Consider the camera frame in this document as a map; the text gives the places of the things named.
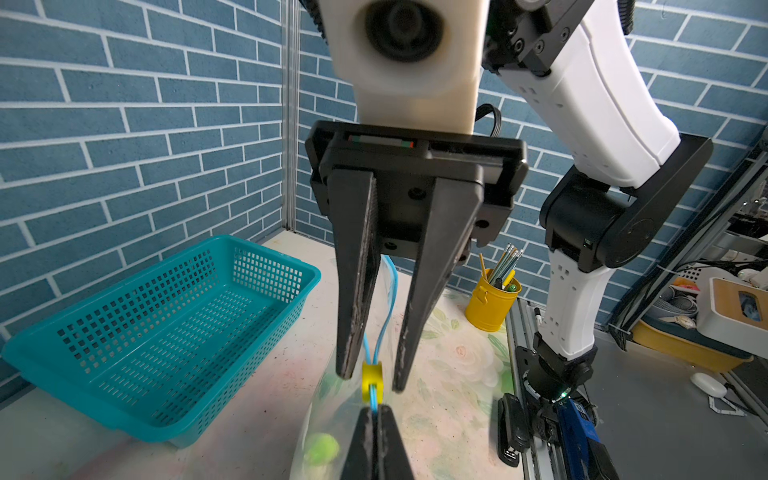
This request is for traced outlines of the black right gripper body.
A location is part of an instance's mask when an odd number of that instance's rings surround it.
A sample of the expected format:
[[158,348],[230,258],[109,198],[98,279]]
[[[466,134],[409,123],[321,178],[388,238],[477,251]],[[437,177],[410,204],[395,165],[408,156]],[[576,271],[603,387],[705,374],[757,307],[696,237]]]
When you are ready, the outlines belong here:
[[410,259],[430,218],[463,208],[460,253],[494,241],[528,172],[526,143],[503,137],[318,121],[305,149],[336,245]]

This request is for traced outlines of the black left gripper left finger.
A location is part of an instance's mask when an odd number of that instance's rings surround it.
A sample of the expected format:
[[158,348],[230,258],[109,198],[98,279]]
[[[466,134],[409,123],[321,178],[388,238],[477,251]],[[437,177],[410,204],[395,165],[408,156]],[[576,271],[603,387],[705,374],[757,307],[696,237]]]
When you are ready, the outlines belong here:
[[373,480],[377,478],[377,440],[375,414],[370,407],[361,409],[346,459],[341,480]]

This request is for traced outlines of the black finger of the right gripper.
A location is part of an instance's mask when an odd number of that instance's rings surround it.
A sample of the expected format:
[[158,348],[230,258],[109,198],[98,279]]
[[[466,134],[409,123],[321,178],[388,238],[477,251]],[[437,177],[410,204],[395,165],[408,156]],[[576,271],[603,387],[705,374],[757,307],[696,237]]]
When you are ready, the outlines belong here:
[[482,201],[483,187],[477,183],[435,181],[397,346],[396,393],[406,389],[425,323],[470,239]]
[[328,190],[339,287],[336,373],[349,380],[362,348],[381,264],[377,182],[370,171],[336,169]]

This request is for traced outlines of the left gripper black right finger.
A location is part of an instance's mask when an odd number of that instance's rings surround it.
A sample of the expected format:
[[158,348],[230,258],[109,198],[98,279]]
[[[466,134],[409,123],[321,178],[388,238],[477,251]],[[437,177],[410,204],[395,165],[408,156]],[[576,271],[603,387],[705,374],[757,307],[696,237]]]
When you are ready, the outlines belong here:
[[414,479],[394,412],[390,406],[384,404],[379,405],[376,413],[376,478]]

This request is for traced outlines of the clear zip top bag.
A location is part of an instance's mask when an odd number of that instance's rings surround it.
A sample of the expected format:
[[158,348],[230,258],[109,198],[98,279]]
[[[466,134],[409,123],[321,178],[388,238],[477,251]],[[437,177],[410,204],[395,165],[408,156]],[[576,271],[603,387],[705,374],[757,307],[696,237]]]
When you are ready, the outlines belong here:
[[[337,376],[336,355],[332,354],[304,419],[292,460],[292,479],[340,479],[358,415],[362,408],[371,407],[364,390],[366,382],[377,374],[382,381],[377,387],[377,407],[384,404],[392,408],[414,479],[435,477],[431,464],[445,452],[441,434],[446,431],[443,418],[447,415],[438,400],[445,397],[442,381],[450,367],[444,363],[437,368],[428,363],[415,365],[408,389],[400,394],[392,390],[390,381],[402,316],[397,298],[406,286],[394,263],[384,256],[353,376],[349,380]],[[338,440],[340,453],[332,464],[310,467],[304,463],[305,438],[313,433],[329,433]]]

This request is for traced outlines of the teal plastic basket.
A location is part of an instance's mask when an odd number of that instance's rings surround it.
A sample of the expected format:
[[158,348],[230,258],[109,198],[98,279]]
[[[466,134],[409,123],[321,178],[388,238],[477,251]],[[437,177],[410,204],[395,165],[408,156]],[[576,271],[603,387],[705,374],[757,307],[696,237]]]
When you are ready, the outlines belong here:
[[299,318],[320,271],[207,239],[14,336],[21,377],[144,442],[197,441]]

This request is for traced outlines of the dark eggplant toy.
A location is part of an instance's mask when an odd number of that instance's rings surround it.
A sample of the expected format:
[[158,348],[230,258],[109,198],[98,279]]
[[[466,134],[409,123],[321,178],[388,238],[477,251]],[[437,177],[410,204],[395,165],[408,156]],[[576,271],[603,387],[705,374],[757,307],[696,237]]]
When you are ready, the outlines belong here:
[[305,438],[303,461],[310,467],[330,465],[339,453],[340,444],[329,433],[313,433]]

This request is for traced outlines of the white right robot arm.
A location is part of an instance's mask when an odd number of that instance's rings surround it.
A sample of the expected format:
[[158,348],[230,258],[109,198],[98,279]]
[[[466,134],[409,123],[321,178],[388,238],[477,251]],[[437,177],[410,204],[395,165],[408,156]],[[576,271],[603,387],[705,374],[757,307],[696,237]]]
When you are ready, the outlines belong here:
[[586,382],[614,271],[650,243],[708,161],[653,101],[625,41],[630,1],[307,1],[358,122],[319,121],[305,148],[331,222],[339,282],[336,373],[358,362],[384,255],[415,270],[393,366],[402,392],[425,323],[472,246],[494,240],[527,170],[522,141],[473,132],[483,72],[519,94],[573,166],[546,198],[549,303],[532,390]]

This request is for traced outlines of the bundle of pencils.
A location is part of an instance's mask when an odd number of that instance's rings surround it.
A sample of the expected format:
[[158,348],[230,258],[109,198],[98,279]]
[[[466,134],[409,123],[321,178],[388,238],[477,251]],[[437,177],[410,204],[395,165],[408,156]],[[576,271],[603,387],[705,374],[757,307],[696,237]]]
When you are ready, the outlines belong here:
[[485,267],[484,257],[480,255],[482,279],[496,289],[507,292],[517,291],[518,287],[513,287],[512,283],[516,275],[516,265],[522,258],[522,255],[523,251],[521,249],[518,249],[513,244],[508,244],[496,265],[490,269]]

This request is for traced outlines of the yellow pencil cup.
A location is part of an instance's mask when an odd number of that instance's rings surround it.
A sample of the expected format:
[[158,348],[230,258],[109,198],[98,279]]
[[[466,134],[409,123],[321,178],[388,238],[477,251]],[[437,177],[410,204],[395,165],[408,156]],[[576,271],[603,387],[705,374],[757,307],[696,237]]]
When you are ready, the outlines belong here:
[[504,325],[507,314],[521,292],[522,286],[516,278],[515,270],[503,281],[501,289],[482,276],[471,294],[465,317],[479,330],[496,332]]

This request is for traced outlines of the black stapler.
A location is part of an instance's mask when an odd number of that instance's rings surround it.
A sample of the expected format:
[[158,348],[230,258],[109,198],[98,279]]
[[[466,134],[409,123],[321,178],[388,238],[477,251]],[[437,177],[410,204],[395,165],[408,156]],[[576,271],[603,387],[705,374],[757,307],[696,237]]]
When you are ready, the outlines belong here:
[[516,468],[521,454],[531,444],[525,409],[511,393],[505,393],[498,400],[497,406],[497,455],[504,464]]

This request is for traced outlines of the blue black device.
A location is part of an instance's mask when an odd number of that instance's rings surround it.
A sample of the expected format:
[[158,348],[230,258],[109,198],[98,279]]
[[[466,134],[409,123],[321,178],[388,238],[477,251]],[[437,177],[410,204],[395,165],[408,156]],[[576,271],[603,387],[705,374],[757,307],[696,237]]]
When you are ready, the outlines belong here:
[[558,406],[557,414],[568,478],[618,480],[608,450],[585,408],[568,398]]

